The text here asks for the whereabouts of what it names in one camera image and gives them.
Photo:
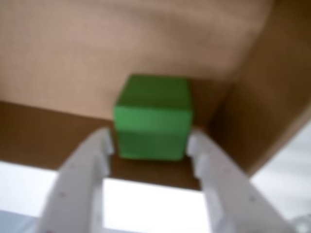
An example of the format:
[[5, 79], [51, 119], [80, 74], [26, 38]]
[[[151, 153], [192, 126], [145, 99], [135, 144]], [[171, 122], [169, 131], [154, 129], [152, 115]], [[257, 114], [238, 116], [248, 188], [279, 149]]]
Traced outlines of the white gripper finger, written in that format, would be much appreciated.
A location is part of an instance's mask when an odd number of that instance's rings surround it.
[[213, 233], [288, 233], [289, 223], [207, 134], [193, 129], [189, 157]]
[[91, 133], [61, 165], [36, 228], [38, 233], [102, 233], [103, 180], [114, 153], [111, 131]]

